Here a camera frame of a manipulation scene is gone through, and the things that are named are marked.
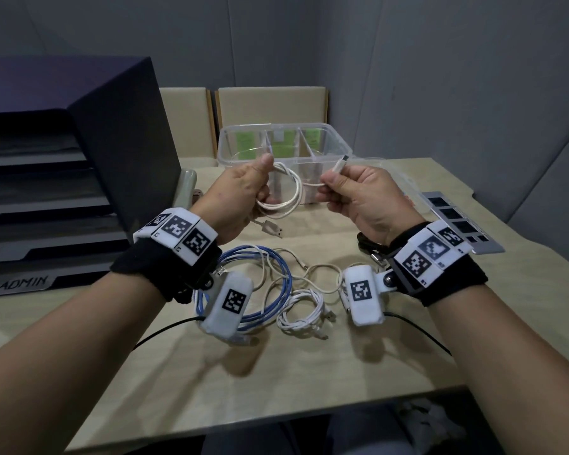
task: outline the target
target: coiled blue cable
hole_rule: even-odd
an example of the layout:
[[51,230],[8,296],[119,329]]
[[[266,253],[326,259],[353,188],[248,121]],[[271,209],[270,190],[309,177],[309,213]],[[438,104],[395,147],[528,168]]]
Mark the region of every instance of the coiled blue cable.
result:
[[[259,327],[266,322],[270,321],[272,318],[276,317],[282,308],[284,308],[287,299],[291,296],[291,291],[293,289],[293,276],[289,270],[289,266],[286,261],[280,256],[278,252],[270,249],[269,247],[256,246],[262,251],[265,251],[280,267],[280,272],[285,275],[283,278],[282,289],[280,295],[269,305],[266,306],[263,313],[257,311],[251,314],[245,314],[238,327],[239,332],[246,332]],[[228,263],[234,262],[236,260],[251,260],[251,259],[261,259],[265,258],[262,254],[257,252],[254,247],[244,244],[242,246],[235,247],[221,254],[219,259],[219,264],[222,266]],[[199,316],[205,315],[205,295],[202,292],[198,294],[199,301],[196,304],[196,313]]]

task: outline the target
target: table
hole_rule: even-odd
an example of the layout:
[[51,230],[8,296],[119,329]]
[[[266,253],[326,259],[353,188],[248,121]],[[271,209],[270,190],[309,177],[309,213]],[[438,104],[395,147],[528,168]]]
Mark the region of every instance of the table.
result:
[[[505,253],[474,258],[493,290],[569,359],[569,263],[506,226],[472,198],[470,188],[432,159],[392,163],[414,178],[422,191],[442,191],[506,248]],[[197,172],[198,187],[206,191],[221,169]],[[431,213],[426,217],[435,219]],[[227,247],[241,243],[290,247],[310,264],[370,263],[357,249],[357,231],[351,222],[322,205],[300,207],[279,224],[285,231],[282,240],[251,224]],[[334,272],[319,270],[314,281],[332,287]],[[0,297],[0,345],[80,290]],[[261,291],[252,303],[260,296]],[[261,332],[252,347],[228,346],[191,324],[157,336],[131,353],[69,449],[199,434],[463,384],[453,359],[412,327],[387,318],[380,326],[357,328],[336,295],[326,300],[337,314],[332,326],[326,323],[327,340],[287,336],[276,326]],[[388,309],[438,337],[417,301],[393,294]],[[148,333],[192,314],[191,305],[169,303]]]

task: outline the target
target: plastic storage box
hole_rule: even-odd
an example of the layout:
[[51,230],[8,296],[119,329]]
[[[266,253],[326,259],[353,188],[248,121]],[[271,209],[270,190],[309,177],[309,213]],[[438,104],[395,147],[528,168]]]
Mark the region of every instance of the plastic storage box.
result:
[[[249,162],[263,153],[294,170],[305,183],[320,182],[320,175],[332,168],[352,149],[329,124],[245,124],[221,129],[217,149],[220,166]],[[270,191],[277,200],[292,196],[293,183],[278,172],[270,174]],[[315,188],[305,187],[302,203],[313,203]]]

